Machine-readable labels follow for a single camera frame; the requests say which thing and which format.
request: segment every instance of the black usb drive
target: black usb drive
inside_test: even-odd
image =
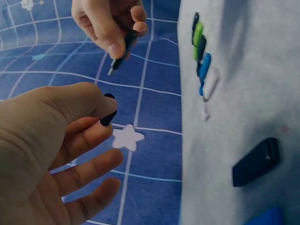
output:
[[[110,68],[110,70],[109,70],[109,72],[108,72],[108,75],[112,74],[112,72],[113,72],[114,70],[118,69],[118,68],[122,65],[123,61],[125,60],[127,54],[130,52],[131,47],[132,47],[132,45],[134,44],[134,42],[135,42],[135,40],[137,39],[137,37],[138,37],[138,32],[135,31],[135,30],[130,31],[130,32],[126,35],[126,37],[125,37],[125,39],[124,39],[124,40],[125,40],[125,48],[126,48],[126,49],[125,49],[125,53],[124,53],[124,55],[122,56],[122,58],[117,59],[117,60],[113,60],[113,61],[112,61],[112,63],[111,63],[111,68]]]
[[[256,145],[232,168],[234,187],[244,186],[263,176],[280,161],[279,140],[270,137]]]

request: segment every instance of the finger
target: finger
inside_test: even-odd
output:
[[[67,127],[65,139],[68,139],[69,137],[72,137],[87,128],[91,127],[95,123],[99,121],[99,118],[93,118],[93,117],[84,117],[80,118],[79,120],[75,120],[74,122],[70,123],[70,125]]]
[[[68,164],[82,154],[97,147],[99,144],[107,140],[112,134],[113,128],[111,125],[105,127],[102,126],[101,123],[96,123],[83,132],[66,139],[49,167],[49,171]]]
[[[83,9],[93,27],[87,30],[93,41],[106,50],[111,58],[122,57],[125,52],[125,42],[122,32],[113,20],[108,0],[84,0]]]
[[[105,209],[115,198],[120,181],[106,179],[92,194],[65,204],[72,225],[80,225]]]
[[[130,54],[130,52],[129,52],[129,53],[127,54],[127,56],[126,56],[126,58],[125,58],[125,59],[127,59],[127,60],[128,60],[128,59],[130,58],[130,55],[131,55],[131,54]]]
[[[145,36],[148,33],[148,25],[145,22],[136,22],[133,29],[138,32],[139,37]]]
[[[66,120],[66,125],[82,117],[102,118],[117,109],[114,99],[105,97],[96,85],[89,82],[42,87],[24,95],[56,110]]]
[[[134,22],[146,21],[147,13],[143,6],[136,5],[130,9],[130,13]]]
[[[123,153],[112,149],[86,163],[55,173],[52,177],[56,181],[60,196],[65,196],[103,176],[122,162]]]

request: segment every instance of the blue object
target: blue object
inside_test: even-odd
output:
[[[210,63],[211,63],[211,54],[206,53],[204,56],[203,64],[201,65],[200,71],[199,71],[199,78],[200,78],[199,94],[201,96],[203,96],[203,88],[204,88],[204,83],[205,83],[204,80],[205,80],[208,70],[210,68]]]
[[[283,225],[283,213],[280,207],[273,208],[252,219],[245,225]]]

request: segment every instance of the black plastic cap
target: black plastic cap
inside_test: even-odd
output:
[[[115,99],[114,95],[111,93],[106,93],[104,96]],[[117,110],[114,111],[112,114],[101,118],[100,123],[102,124],[102,126],[105,127],[109,126],[116,114],[117,114]]]
[[[106,93],[104,96],[115,99],[114,95],[111,93]]]

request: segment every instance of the white grid line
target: white grid line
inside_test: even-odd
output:
[[[153,0],[151,0],[150,15],[151,15],[151,18],[153,18]],[[149,40],[148,48],[147,48],[147,52],[146,52],[144,67],[143,67],[143,70],[142,70],[140,91],[139,91],[139,96],[138,96],[137,104],[136,104],[135,120],[134,120],[134,123],[133,123],[134,127],[137,127],[137,123],[138,123],[138,120],[139,120],[139,113],[140,113],[142,96],[143,96],[143,87],[144,87],[144,83],[145,83],[148,58],[149,58],[149,55],[150,55],[151,42],[153,41],[153,39],[154,39],[154,20],[151,20],[151,34],[150,34],[150,40]]]
[[[96,221],[92,221],[92,220],[88,220],[87,222],[90,224],[97,224],[97,225],[112,225],[112,224],[105,224],[105,223],[100,223],[100,222],[96,222]]]
[[[20,4],[20,2],[15,3],[15,4],[12,4],[12,5],[9,5],[9,6],[7,5],[6,7],[2,8],[2,9],[0,10],[0,12],[6,10],[6,9],[8,9],[8,8],[11,8],[11,7],[13,7],[13,6],[19,5],[19,4]]]
[[[101,62],[100,62],[99,69],[98,69],[97,74],[96,74],[96,79],[95,79],[95,81],[94,81],[94,84],[95,84],[95,85],[97,85],[97,83],[98,83],[98,80],[99,80],[99,77],[100,77],[100,74],[101,74],[102,68],[103,68],[103,66],[104,66],[104,62],[105,62],[105,59],[106,59],[107,55],[108,55],[107,52],[105,52],[105,53],[104,53],[104,56],[102,57],[102,60],[101,60]]]
[[[36,24],[34,23],[34,18],[33,18],[33,15],[32,15],[32,12],[30,11],[30,17],[31,17],[31,20],[33,22],[33,27],[34,27],[34,31],[35,31],[35,35],[36,35],[36,40],[35,40],[35,43],[34,45],[31,46],[30,49],[28,49],[27,51],[23,52],[22,54],[20,54],[18,57],[16,57],[14,60],[12,60],[10,63],[8,63],[3,71],[6,71],[14,62],[16,62],[18,59],[20,59],[23,55],[27,54],[28,52],[30,52],[35,46],[37,46],[38,44],[38,29],[37,29],[37,26]]]
[[[167,39],[167,38],[159,38],[157,40],[153,40],[152,42],[155,42],[155,41],[159,41],[159,40],[167,40],[175,45],[178,45],[177,43]],[[137,43],[145,43],[145,42],[148,42],[148,41],[143,41],[143,40],[140,40],[138,41]],[[93,41],[74,41],[74,42],[60,42],[60,44],[78,44],[78,43],[94,43]],[[56,43],[47,43],[47,44],[37,44],[36,46],[41,46],[41,45],[55,45]],[[25,47],[32,47],[32,45],[22,45],[22,46],[18,46],[18,47],[10,47],[10,48],[4,48],[2,49],[2,51],[6,51],[6,50],[14,50],[14,49],[18,49],[18,48],[25,48]]]
[[[23,72],[24,71],[0,71],[0,74],[21,74]],[[85,76],[85,75],[81,75],[81,74],[76,74],[76,73],[69,73],[69,72],[43,71],[43,70],[41,70],[41,71],[27,71],[26,73],[28,73],[28,74],[53,74],[53,73],[56,73],[56,74],[78,76],[78,77],[82,77],[82,78],[86,78],[86,79],[95,81],[95,78]],[[100,82],[100,83],[106,83],[106,84],[113,85],[113,86],[120,86],[120,87],[127,87],[127,88],[140,88],[139,86],[134,86],[134,85],[111,83],[111,82],[102,81],[102,80],[97,80],[97,81]],[[172,92],[160,91],[160,90],[155,90],[155,89],[145,88],[145,87],[143,87],[143,89],[150,90],[150,91],[157,92],[157,93],[175,95],[175,96],[181,97],[180,94],[176,94],[176,93],[172,93]]]
[[[167,22],[167,23],[177,23],[177,21],[174,20],[162,20],[162,19],[155,19],[155,18],[147,18],[148,20],[154,20],[154,21],[160,21],[160,22]]]
[[[105,53],[105,51],[96,51],[96,52],[75,52],[73,53],[74,55],[83,55],[83,54],[99,54],[99,53]],[[45,56],[52,56],[52,55],[69,55],[70,53],[52,53],[52,54],[47,54]],[[135,56],[137,58],[140,58],[140,59],[143,59],[145,60],[146,58],[144,58],[143,56],[140,56],[140,55],[137,55],[137,54],[133,54],[131,53],[132,56]],[[34,55],[22,55],[21,57],[33,57]],[[7,57],[0,57],[0,60],[2,59],[13,59],[15,57],[18,57],[16,55],[12,55],[12,56],[7,56]],[[154,61],[154,60],[150,60],[150,59],[147,59],[147,61],[149,62],[153,62],[153,63],[157,63],[157,64],[162,64],[162,65],[166,65],[166,66],[171,66],[171,67],[177,67],[179,68],[179,65],[174,65],[174,64],[170,64],[170,63],[167,63],[167,62],[160,62],[160,61]]]
[[[173,42],[173,41],[171,41],[170,39],[167,39],[167,38],[164,38],[164,37],[161,37],[160,40],[166,40],[166,41],[168,41],[168,42],[173,43],[174,45],[178,45],[176,42]]]
[[[33,21],[33,27],[34,27],[34,31],[36,33],[36,41],[35,41],[35,44],[29,49],[27,50],[26,52],[29,52],[32,48],[34,48],[36,46],[36,44],[38,43],[38,30],[37,30],[37,26],[36,24],[34,23],[34,18],[33,18],[33,15],[32,15],[32,12],[30,11],[30,17],[31,17],[31,20]],[[10,90],[10,93],[8,95],[7,98],[11,98],[16,87],[19,85],[19,83],[21,82],[21,80],[23,79],[23,77],[26,75],[27,71],[30,69],[30,67],[32,67],[37,61],[34,61],[33,63],[31,63],[28,67],[26,67],[26,69],[23,71],[22,75],[18,78],[18,80],[16,81],[16,83],[14,84],[14,86],[12,87],[12,89]]]
[[[6,5],[7,5],[7,12],[8,12],[8,15],[9,15],[9,19],[10,19],[12,28],[13,28],[14,31],[15,31],[16,45],[19,46],[19,36],[18,36],[18,33],[17,33],[17,29],[15,28],[15,22],[14,22],[14,19],[13,19],[13,15],[11,14],[11,11],[10,11],[10,7],[9,7],[9,4],[8,4],[8,0],[5,0],[5,3],[6,3]]]
[[[124,128],[125,125],[117,124],[117,123],[112,123],[112,125],[120,128]],[[155,129],[155,128],[148,128],[148,127],[135,127],[136,130],[149,130],[149,131],[158,131],[158,132],[166,132],[166,133],[172,133],[175,135],[182,135],[180,132],[175,132],[171,130],[165,130],[165,129]]]
[[[56,0],[53,0],[53,5],[54,5],[54,11],[55,11],[56,18],[59,18],[57,5],[56,5]],[[60,43],[61,37],[62,37],[60,20],[57,20],[57,24],[58,24],[58,41],[57,42]]]
[[[52,83],[54,82],[55,80],[55,77],[56,75],[58,74],[59,70],[61,69],[61,67],[63,65],[66,64],[67,61],[69,61],[69,59],[74,55],[74,53],[76,53],[79,49],[81,49],[83,46],[85,45],[85,43],[82,43],[80,46],[78,46],[77,48],[75,48],[60,64],[59,66],[56,68],[55,70],[55,73],[52,75],[49,83],[48,83],[48,86],[51,86]]]
[[[22,57],[22,55],[26,54],[27,52],[31,51],[38,43],[38,30],[37,30],[37,26],[35,24],[35,21],[34,21],[34,18],[33,18],[33,15],[32,15],[32,11],[30,11],[30,16],[31,16],[31,20],[33,22],[33,26],[34,26],[34,30],[35,30],[35,33],[36,33],[36,41],[35,41],[35,44],[29,49],[27,50],[26,52],[24,52],[23,54],[21,54],[19,56]],[[53,48],[55,48],[59,43],[60,43],[60,37],[61,37],[61,32],[59,33],[59,37],[58,37],[58,40],[57,40],[57,43],[55,45],[53,45],[50,49],[48,49],[44,54],[47,54],[48,52],[50,52]],[[22,75],[18,78],[18,80],[16,81],[16,83],[14,84],[14,86],[12,87],[9,95],[7,98],[11,98],[15,89],[17,88],[17,86],[19,85],[19,83],[21,82],[21,80],[24,78],[24,76],[28,73],[28,70],[37,63],[38,61],[34,61],[32,62],[22,73]]]
[[[75,42],[60,42],[59,44],[81,44],[85,43],[85,41],[75,41]],[[37,44],[36,46],[43,46],[43,45],[55,45],[56,43],[43,43],[43,44]],[[14,49],[19,49],[19,48],[26,48],[26,47],[32,47],[32,45],[22,45],[18,47],[10,47],[10,48],[4,48],[2,51],[7,51],[7,50],[14,50]]]
[[[37,20],[37,21],[35,21],[35,23],[50,22],[50,21],[56,21],[56,20],[66,20],[66,19],[72,19],[72,17],[71,16],[65,16],[65,17],[59,17],[59,18],[53,18],[53,19]],[[148,20],[154,20],[154,21],[166,22],[166,23],[177,23],[177,21],[171,21],[171,20],[161,20],[161,19],[152,19],[152,18],[147,18],[147,19]],[[22,27],[22,26],[30,25],[30,24],[32,24],[32,22],[25,22],[25,23],[18,24],[18,25],[15,25],[14,23],[12,23],[11,27],[3,28],[3,29],[0,30],[0,32],[5,31],[5,30],[9,30],[9,29],[16,29],[17,27]]]
[[[0,47],[0,52],[2,51],[2,49],[3,49],[3,41],[2,41],[2,37],[1,37],[1,35],[0,35],[0,43],[1,43],[1,47]]]
[[[151,15],[151,18],[153,18],[153,0],[151,0],[150,15]],[[146,76],[148,58],[149,58],[150,49],[151,49],[151,41],[153,40],[153,37],[154,37],[154,20],[151,20],[151,34],[150,34],[150,40],[148,42],[148,48],[147,48],[146,57],[145,57],[145,61],[144,61],[141,84],[139,87],[140,90],[139,90],[139,96],[138,96],[138,100],[137,100],[137,104],[136,104],[135,119],[134,119],[134,123],[133,123],[134,127],[137,127],[137,124],[138,124],[138,116],[139,116],[140,107],[141,107],[143,86],[144,86],[144,81],[145,81],[145,76]],[[126,163],[125,176],[124,176],[124,181],[123,181],[123,190],[122,190],[122,195],[121,195],[120,210],[119,210],[117,225],[121,225],[122,219],[123,219],[123,212],[124,212],[124,205],[125,205],[125,199],[126,199],[127,182],[128,182],[129,172],[130,172],[131,158],[132,158],[132,151],[129,151],[128,157],[127,157],[127,163]]]
[[[126,198],[126,191],[127,191],[127,183],[128,183],[128,177],[129,177],[129,171],[130,171],[130,165],[131,165],[131,158],[132,158],[132,151],[128,151],[127,163],[126,163],[125,176],[124,176],[124,181],[123,181],[123,189],[122,189],[122,195],[121,195],[121,202],[120,202],[120,209],[119,209],[119,214],[118,214],[117,225],[121,225],[122,224],[123,212],[124,212],[124,205],[125,205],[125,198]]]
[[[57,21],[57,20],[65,20],[65,19],[72,19],[71,16],[66,16],[66,17],[61,17],[61,18],[53,18],[53,19],[45,19],[45,20],[37,20],[35,21],[35,23],[43,23],[43,22],[50,22],[50,21]],[[19,25],[13,25],[11,27],[6,27],[0,30],[0,32],[5,31],[5,30],[10,30],[10,29],[16,29],[18,27],[22,27],[22,26],[26,26],[26,25],[30,25],[33,24],[33,22],[25,22]]]

